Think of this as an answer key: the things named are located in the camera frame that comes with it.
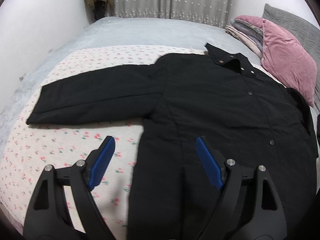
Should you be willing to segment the folded beige and grey linens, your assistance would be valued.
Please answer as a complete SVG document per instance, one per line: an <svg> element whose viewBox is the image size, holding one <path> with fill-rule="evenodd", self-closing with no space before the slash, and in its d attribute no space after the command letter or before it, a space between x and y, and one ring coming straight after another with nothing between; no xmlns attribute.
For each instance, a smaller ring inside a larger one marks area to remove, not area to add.
<svg viewBox="0 0 320 240"><path fill-rule="evenodd" d="M225 27L225 32L241 41L260 59L263 57L264 32L261 28L243 20L232 19Z"/></svg>

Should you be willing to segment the grey quilted headboard cushion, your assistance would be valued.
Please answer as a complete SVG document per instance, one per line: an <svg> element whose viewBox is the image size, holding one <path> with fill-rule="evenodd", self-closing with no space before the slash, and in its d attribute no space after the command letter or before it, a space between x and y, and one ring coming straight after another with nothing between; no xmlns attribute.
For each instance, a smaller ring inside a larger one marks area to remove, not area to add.
<svg viewBox="0 0 320 240"><path fill-rule="evenodd" d="M267 3L264 6L263 18L288 30L316 62L315 109L319 113L319 29L305 19Z"/></svg>

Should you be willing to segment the dark grey folded garment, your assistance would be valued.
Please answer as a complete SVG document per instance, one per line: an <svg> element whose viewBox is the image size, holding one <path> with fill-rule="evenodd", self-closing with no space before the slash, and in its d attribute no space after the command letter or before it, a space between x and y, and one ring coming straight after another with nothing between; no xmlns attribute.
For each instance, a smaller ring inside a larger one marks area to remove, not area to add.
<svg viewBox="0 0 320 240"><path fill-rule="evenodd" d="M316 137L317 137L317 141L318 144L320 145L320 114L317 115L317 124L316 124Z"/></svg>

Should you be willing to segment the pink velvet pillow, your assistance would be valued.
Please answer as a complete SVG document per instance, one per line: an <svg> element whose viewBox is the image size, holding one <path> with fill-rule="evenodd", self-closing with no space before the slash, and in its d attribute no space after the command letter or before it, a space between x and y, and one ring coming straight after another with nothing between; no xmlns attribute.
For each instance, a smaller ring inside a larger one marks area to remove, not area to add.
<svg viewBox="0 0 320 240"><path fill-rule="evenodd" d="M317 64L297 38L283 27L257 16L238 16L234 22L263 37L262 67L286 87L299 91L314 107Z"/></svg>

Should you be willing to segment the black long coat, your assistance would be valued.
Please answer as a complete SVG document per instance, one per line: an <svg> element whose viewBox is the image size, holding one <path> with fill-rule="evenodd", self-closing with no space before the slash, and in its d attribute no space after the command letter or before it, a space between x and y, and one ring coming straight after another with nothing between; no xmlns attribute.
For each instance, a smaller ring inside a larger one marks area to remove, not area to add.
<svg viewBox="0 0 320 240"><path fill-rule="evenodd" d="M152 65L90 71L44 86L27 124L82 125L141 118L129 195L128 239L193 239L215 209L195 142L269 171L287 231L316 195L318 156L310 107L295 89L242 54L168 54Z"/></svg>

